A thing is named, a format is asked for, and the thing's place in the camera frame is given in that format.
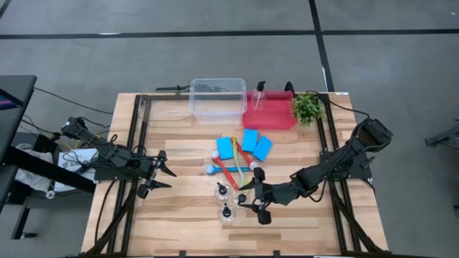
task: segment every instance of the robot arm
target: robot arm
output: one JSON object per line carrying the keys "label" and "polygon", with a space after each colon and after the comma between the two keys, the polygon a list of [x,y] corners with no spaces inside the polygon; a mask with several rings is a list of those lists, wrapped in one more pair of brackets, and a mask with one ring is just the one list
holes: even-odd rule
{"label": "robot arm", "polygon": [[[351,138],[346,144],[332,153],[327,159],[315,166],[302,168],[290,176],[290,182],[280,184],[263,183],[265,172],[261,168],[254,170],[254,178],[240,190],[255,189],[255,198],[252,204],[242,204],[258,214],[261,224],[270,224],[270,212],[266,208],[271,204],[288,205],[298,197],[309,197],[317,191],[318,185],[335,173],[348,171],[353,159],[366,152],[376,153],[385,148],[392,138],[392,133],[378,120],[366,119],[359,123],[352,131]],[[368,159],[363,166],[368,166]]]}
{"label": "robot arm", "polygon": [[146,182],[141,184],[137,190],[137,195],[142,199],[146,198],[149,190],[171,187],[166,183],[154,180],[158,169],[170,176],[176,176],[166,166],[167,157],[164,150],[160,150],[157,156],[133,153],[125,146],[113,143],[116,135],[110,142],[107,142],[91,133],[85,126],[83,118],[69,118],[61,131],[68,138],[82,140],[96,148],[99,152],[96,165],[130,174],[133,178],[146,179]]}

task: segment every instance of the wooden table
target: wooden table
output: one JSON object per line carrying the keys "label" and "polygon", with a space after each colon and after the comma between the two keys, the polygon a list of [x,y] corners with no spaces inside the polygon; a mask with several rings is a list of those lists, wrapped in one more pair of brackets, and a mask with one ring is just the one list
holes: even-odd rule
{"label": "wooden table", "polygon": [[[109,138],[118,134],[116,143],[126,144],[136,94],[119,94]],[[332,101],[351,108],[348,95],[330,94]],[[189,116],[188,101],[153,102],[153,120],[177,120]],[[356,125],[354,114],[332,105],[339,144],[343,145]],[[140,122],[135,141],[138,140]],[[331,145],[328,125],[324,123],[328,146]],[[270,206],[273,222],[260,225],[256,214],[238,209],[232,226],[223,226],[217,218],[222,205],[214,197],[216,182],[223,175],[208,176],[204,167],[212,164],[210,153],[216,148],[215,139],[235,136],[242,140],[241,125],[200,125],[194,117],[174,122],[150,122],[146,136],[149,155],[160,149],[167,152],[168,167],[177,174],[173,178],[160,173],[156,180],[172,188],[153,190],[142,200],[136,199],[128,255],[270,255],[280,250],[285,255],[339,254],[336,227],[328,194],[320,203],[297,199],[288,206]],[[299,168],[315,165],[321,144],[317,125],[295,126],[291,130],[260,131],[274,144],[261,167],[266,183],[289,181],[288,176]],[[225,161],[227,165],[234,161]],[[246,166],[240,159],[241,166]],[[372,189],[361,180],[348,180],[357,221],[382,249],[387,248],[376,199]],[[82,251],[94,245],[95,225],[103,196],[110,182],[99,183],[94,195]],[[108,195],[102,215],[99,235],[113,216],[118,183]],[[352,248],[349,226],[343,218],[348,249]],[[118,228],[115,250],[120,250],[124,222]]]}

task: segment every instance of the blue sponge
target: blue sponge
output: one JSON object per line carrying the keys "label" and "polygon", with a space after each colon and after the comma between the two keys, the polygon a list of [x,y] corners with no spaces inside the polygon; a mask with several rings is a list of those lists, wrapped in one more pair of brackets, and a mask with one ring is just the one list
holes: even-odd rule
{"label": "blue sponge", "polygon": [[262,136],[257,144],[257,147],[255,147],[255,150],[253,151],[253,155],[260,161],[265,161],[266,156],[270,152],[272,146],[273,142],[270,141],[270,139],[268,139],[266,136]]}
{"label": "blue sponge", "polygon": [[230,137],[223,137],[217,139],[217,149],[220,159],[233,158],[232,144]]}
{"label": "blue sponge", "polygon": [[245,129],[244,140],[242,140],[242,150],[253,152],[257,146],[258,131]]}

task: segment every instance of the green plant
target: green plant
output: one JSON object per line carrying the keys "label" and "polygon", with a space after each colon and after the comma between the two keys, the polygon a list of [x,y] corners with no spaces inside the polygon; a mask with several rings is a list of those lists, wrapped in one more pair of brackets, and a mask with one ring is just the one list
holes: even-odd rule
{"label": "green plant", "polygon": [[314,92],[298,95],[293,99],[292,111],[300,125],[310,125],[316,118],[322,118],[322,107]]}

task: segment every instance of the red plastic container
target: red plastic container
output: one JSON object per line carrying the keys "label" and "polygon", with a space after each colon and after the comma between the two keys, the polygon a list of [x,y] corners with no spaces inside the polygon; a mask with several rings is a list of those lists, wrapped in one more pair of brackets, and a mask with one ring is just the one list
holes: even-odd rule
{"label": "red plastic container", "polygon": [[291,109],[293,93],[289,91],[266,91],[266,101],[261,110],[253,110],[252,93],[247,93],[247,111],[242,124],[247,129],[287,130],[296,125]]}

